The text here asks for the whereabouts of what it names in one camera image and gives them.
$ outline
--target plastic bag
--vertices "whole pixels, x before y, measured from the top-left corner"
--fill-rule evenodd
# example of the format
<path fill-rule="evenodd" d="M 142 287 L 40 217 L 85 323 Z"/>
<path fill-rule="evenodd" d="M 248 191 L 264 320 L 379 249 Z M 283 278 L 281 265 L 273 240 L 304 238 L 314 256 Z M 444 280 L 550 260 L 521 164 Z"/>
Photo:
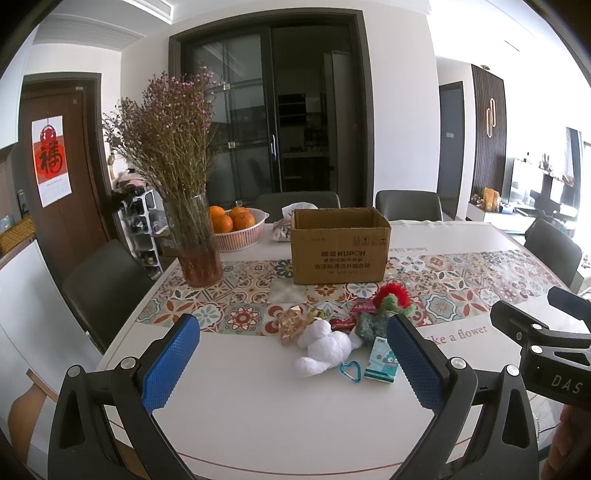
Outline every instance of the plastic bag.
<path fill-rule="evenodd" d="M 283 218 L 273 223 L 273 240 L 276 242 L 291 241 L 291 216 L 293 215 L 294 210 L 315 210 L 317 208 L 316 205 L 307 202 L 292 203 L 287 207 L 283 207 L 281 209 Z"/>

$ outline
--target striped wall panel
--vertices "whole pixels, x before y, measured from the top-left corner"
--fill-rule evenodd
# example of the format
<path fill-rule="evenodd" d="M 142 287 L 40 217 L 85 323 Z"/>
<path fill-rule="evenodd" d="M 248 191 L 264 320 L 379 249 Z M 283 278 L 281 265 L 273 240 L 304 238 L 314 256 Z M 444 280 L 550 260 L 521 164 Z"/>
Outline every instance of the striped wall panel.
<path fill-rule="evenodd" d="M 482 194 L 484 187 L 501 192 L 505 174 L 507 114 L 505 84 L 502 79 L 472 65 L 476 100 L 476 152 L 472 193 Z M 496 127 L 492 138 L 486 133 L 486 110 L 491 98 L 496 102 Z"/>

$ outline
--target wall decoration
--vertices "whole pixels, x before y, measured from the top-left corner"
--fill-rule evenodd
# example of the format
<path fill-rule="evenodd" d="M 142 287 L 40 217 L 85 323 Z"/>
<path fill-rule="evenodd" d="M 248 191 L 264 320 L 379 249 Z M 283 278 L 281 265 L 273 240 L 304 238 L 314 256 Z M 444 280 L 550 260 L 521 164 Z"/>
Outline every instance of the wall decoration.
<path fill-rule="evenodd" d="M 72 193 L 62 120 L 60 115 L 31 123 L 35 177 L 42 207 Z"/>

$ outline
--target air vent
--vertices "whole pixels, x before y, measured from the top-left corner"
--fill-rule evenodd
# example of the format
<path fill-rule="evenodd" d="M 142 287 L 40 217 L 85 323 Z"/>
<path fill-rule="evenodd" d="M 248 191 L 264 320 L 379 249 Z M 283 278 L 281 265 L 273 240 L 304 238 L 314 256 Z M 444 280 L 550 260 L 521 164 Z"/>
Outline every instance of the air vent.
<path fill-rule="evenodd" d="M 168 24 L 173 23 L 174 8 L 165 0 L 124 0 L 124 2 L 141 8 Z"/>
<path fill-rule="evenodd" d="M 160 12 L 163 15 L 166 15 L 167 17 L 172 18 L 172 16 L 173 16 L 172 5 L 169 5 L 168 3 L 163 2 L 162 0 L 143 0 L 143 2 L 145 2 L 148 5 L 151 5 L 156 10 L 160 10 Z"/>
<path fill-rule="evenodd" d="M 73 43 L 121 51 L 140 38 L 143 35 L 98 20 L 52 14 L 39 25 L 33 43 Z"/>

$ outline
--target white fruit basket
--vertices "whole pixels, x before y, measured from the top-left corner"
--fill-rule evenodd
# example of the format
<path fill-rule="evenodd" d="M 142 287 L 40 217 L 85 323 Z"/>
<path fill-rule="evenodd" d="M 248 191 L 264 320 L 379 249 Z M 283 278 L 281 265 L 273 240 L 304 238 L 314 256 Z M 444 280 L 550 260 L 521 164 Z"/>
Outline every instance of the white fruit basket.
<path fill-rule="evenodd" d="M 247 210 L 255 218 L 255 224 L 236 232 L 216 233 L 217 248 L 220 252 L 243 250 L 262 240 L 265 233 L 265 220 L 269 218 L 269 214 L 256 208 L 247 208 Z"/>

